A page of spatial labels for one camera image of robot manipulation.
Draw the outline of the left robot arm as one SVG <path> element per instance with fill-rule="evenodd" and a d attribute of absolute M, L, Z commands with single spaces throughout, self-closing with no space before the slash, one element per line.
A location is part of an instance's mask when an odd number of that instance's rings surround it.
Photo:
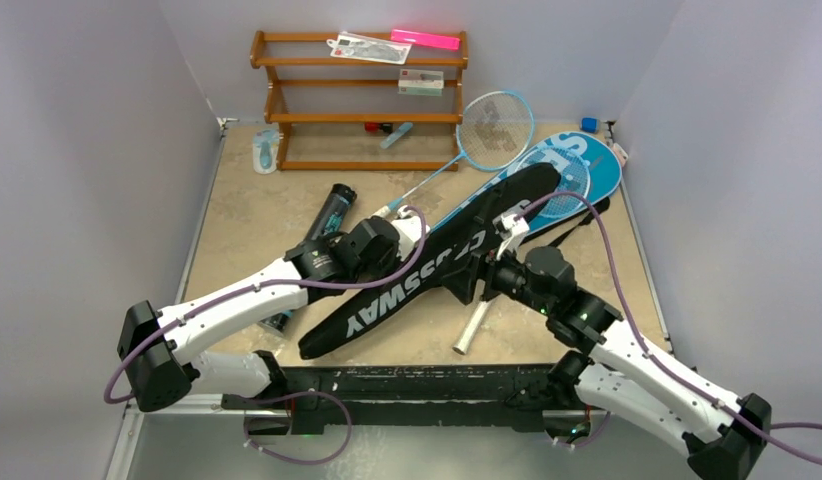
<path fill-rule="evenodd" d="M 135 304 L 118 343 L 128 399 L 143 412 L 192 394 L 232 394 L 262 409 L 276 407 L 285 382 L 272 354 L 219 354 L 211 346 L 273 315 L 398 279 L 421 256 L 428 230 L 421 214 L 370 217 L 347 234 L 303 241 L 262 270 L 198 299 L 161 309 Z"/>

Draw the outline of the black Crossway racket bag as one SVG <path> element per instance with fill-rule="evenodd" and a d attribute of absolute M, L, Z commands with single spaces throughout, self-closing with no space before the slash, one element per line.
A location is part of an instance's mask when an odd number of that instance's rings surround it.
<path fill-rule="evenodd" d="M 358 339 L 424 292 L 461 270 L 469 256 L 498 247 L 494 220 L 553 192 L 561 175 L 550 163 L 525 166 L 487 188 L 478 188 L 431 227 L 422 254 L 411 268 L 383 286 L 360 290 L 305 333 L 299 356 L 313 360 Z"/>

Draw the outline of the blue racket bag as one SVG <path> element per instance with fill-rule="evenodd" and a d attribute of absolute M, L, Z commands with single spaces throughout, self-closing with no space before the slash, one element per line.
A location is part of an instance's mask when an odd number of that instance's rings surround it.
<path fill-rule="evenodd" d="M 604 142 L 581 131 L 556 133 L 540 141 L 517 161 L 496 173 L 432 227 L 437 229 L 446 224 L 476 197 L 519 169 L 536 163 L 552 164 L 562 176 L 559 189 L 583 194 L 591 204 L 613 194 L 622 179 L 621 165 L 615 153 Z"/>

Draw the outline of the black shuttlecock tube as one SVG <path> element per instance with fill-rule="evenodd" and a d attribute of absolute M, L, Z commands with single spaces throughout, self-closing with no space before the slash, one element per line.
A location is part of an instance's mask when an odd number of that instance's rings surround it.
<path fill-rule="evenodd" d="M 307 230 L 304 241 L 316 240 L 339 231 L 356 198 L 357 193 L 350 186 L 335 183 Z M 283 336 L 292 316 L 293 312 L 286 310 L 261 320 L 258 325 L 270 333 Z"/>

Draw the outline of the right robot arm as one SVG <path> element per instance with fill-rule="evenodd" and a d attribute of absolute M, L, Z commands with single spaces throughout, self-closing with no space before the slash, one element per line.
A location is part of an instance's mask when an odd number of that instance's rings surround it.
<path fill-rule="evenodd" d="M 484 281 L 486 298 L 503 294 L 539 312 L 568 350 L 548 378 L 551 399 L 612 412 L 682 454 L 701 479 L 745 479 L 767 443 L 772 408 L 756 394 L 740 397 L 700 377 L 646 339 L 601 297 L 577 284 L 555 247 L 524 260 L 473 253 L 442 284 L 462 303 Z"/>

